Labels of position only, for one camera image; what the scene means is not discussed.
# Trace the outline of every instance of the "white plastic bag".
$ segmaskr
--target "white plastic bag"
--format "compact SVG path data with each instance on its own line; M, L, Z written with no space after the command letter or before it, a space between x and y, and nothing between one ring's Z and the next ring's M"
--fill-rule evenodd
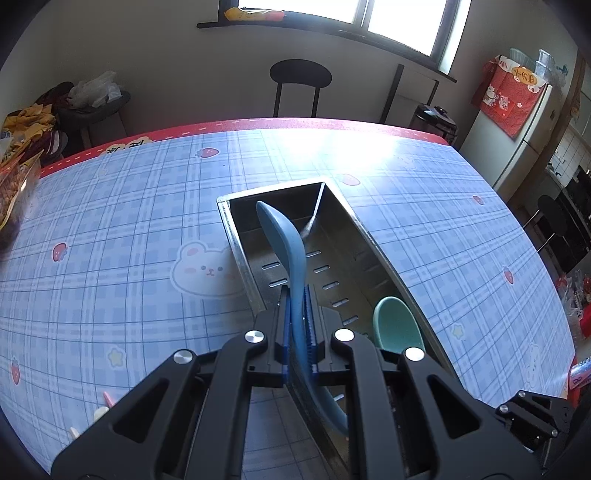
M89 82L80 82L68 94L68 103L74 108L86 105L98 108L121 97L119 86L113 81L115 72L104 72L103 75Z

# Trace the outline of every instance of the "refrigerator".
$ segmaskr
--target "refrigerator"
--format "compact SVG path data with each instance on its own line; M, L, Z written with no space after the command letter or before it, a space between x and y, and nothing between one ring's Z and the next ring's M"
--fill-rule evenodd
M480 111L461 155L507 202L523 182L550 139L560 113L560 89L546 84L529 118L511 138Z

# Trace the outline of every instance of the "triangular cutout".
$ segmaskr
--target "triangular cutout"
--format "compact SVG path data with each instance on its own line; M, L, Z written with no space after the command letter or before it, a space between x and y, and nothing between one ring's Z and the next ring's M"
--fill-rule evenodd
M113 425L114 432L134 442L142 443L148 435L167 388L168 380L163 379L158 382L135 403L129 412Z
M437 377L430 376L427 382L451 439L457 439L478 430L480 426L478 418Z

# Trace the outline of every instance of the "yellow cloth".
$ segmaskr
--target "yellow cloth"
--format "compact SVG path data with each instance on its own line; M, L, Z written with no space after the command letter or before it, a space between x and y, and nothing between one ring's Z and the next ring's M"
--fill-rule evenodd
M51 114L51 105L37 105L21 110L18 115L6 117L3 130L10 132L14 138L8 148L2 163L20 154L29 144L49 132L56 124L56 117Z

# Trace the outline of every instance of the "metal tray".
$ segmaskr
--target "metal tray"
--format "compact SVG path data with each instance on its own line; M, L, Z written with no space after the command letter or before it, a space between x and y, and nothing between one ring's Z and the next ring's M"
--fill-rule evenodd
M292 181L217 199L253 313L277 304L281 285L288 284L287 272L273 253L258 221L257 201L278 209L301 231L312 216L322 183L326 187L317 218L304 241L307 282L314 285L319 305L337 310L343 325L373 340L374 307L384 297L398 297L417 320L427 353L457 378L408 288L331 179ZM337 477L344 477L348 458L346 439L323 425L311 399L302 392L302 385L297 378L292 378L288 388L322 454Z

